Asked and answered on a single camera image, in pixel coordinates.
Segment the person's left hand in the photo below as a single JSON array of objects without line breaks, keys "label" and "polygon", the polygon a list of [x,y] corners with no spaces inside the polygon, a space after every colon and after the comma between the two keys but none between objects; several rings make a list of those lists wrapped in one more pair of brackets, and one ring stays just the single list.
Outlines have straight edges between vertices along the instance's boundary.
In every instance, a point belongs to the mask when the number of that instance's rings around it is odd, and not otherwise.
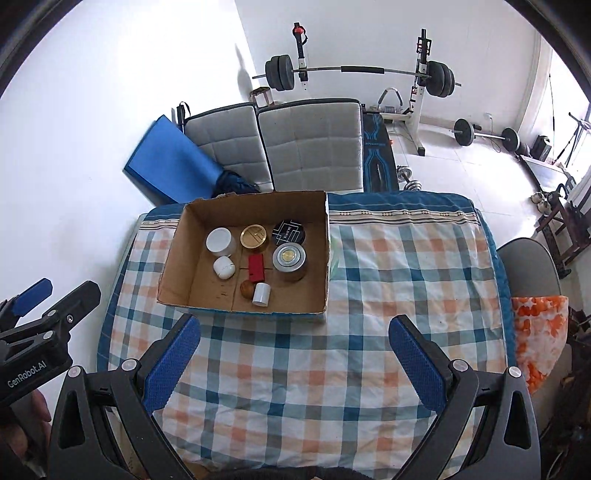
[{"label": "person's left hand", "polygon": [[[51,413],[39,390],[28,395],[26,417],[36,424],[42,439],[48,444],[51,433]],[[29,437],[10,408],[1,409],[1,478],[21,479],[21,471],[29,449]]]}]

